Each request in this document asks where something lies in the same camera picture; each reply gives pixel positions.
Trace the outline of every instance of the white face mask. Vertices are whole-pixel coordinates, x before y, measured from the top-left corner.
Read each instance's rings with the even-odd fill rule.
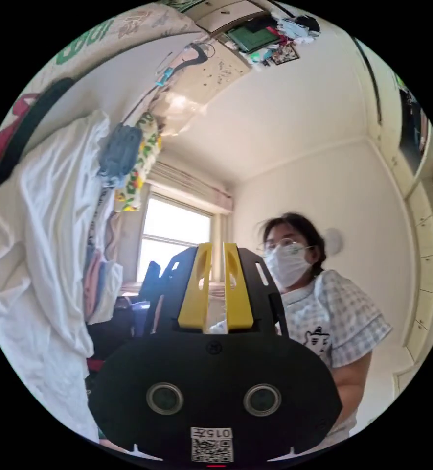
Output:
[[[265,264],[275,282],[286,288],[298,282],[311,267],[305,254],[306,249],[298,243],[278,245],[266,255]]]

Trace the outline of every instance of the qr code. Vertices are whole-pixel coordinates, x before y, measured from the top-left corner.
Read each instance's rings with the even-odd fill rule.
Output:
[[[233,462],[232,439],[192,439],[194,462]]]

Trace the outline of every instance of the window frame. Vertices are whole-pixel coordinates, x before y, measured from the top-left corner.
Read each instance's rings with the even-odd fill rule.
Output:
[[[147,235],[144,231],[144,228],[145,228],[145,225],[146,225],[146,217],[148,216],[149,201],[151,201],[151,199],[158,200],[158,201],[164,202],[166,204],[178,207],[180,209],[184,209],[186,211],[194,212],[198,215],[203,215],[205,217],[208,217],[210,219],[210,240],[209,240],[209,242],[210,243],[213,242],[213,229],[214,229],[213,224],[214,224],[215,214],[212,214],[210,212],[206,212],[202,209],[199,209],[197,207],[193,207],[189,204],[185,204],[185,203],[180,202],[176,199],[172,199],[170,197],[162,196],[161,194],[158,194],[158,193],[154,192],[151,188],[151,191],[150,191],[149,196],[148,196],[147,201],[146,201],[146,208],[145,208],[145,211],[144,211],[144,214],[143,214],[143,225],[142,225],[143,228],[142,228],[142,233],[141,233],[141,237],[140,237],[140,240],[139,240],[139,252],[138,252],[138,260],[137,260],[136,279],[138,279],[138,273],[139,273],[139,269],[140,269],[141,248],[142,248],[143,240],[156,241],[156,242],[160,242],[160,243],[168,243],[168,244],[172,244],[172,245],[180,245],[180,246],[185,247],[185,248],[192,248],[192,247],[197,247],[198,246],[198,243],[190,243],[190,242],[185,242],[185,241],[177,240],[177,239],[173,239],[173,238],[160,237],[160,236],[157,236],[157,235]],[[212,279],[213,279],[213,269],[210,272],[210,281]]]

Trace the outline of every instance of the woman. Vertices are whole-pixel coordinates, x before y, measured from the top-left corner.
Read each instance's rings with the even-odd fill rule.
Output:
[[[342,400],[342,412],[325,440],[310,452],[348,438],[356,424],[372,350],[391,332],[373,301],[337,271],[326,270],[324,241],[297,213],[263,227],[265,263],[282,294],[288,333],[329,367]],[[210,333],[225,333],[226,322]]]

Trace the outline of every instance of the pink towel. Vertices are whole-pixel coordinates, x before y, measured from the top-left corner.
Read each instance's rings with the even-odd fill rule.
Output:
[[[99,278],[101,261],[102,253],[99,250],[95,250],[84,278],[84,316],[86,321],[88,321],[94,313],[97,281]]]

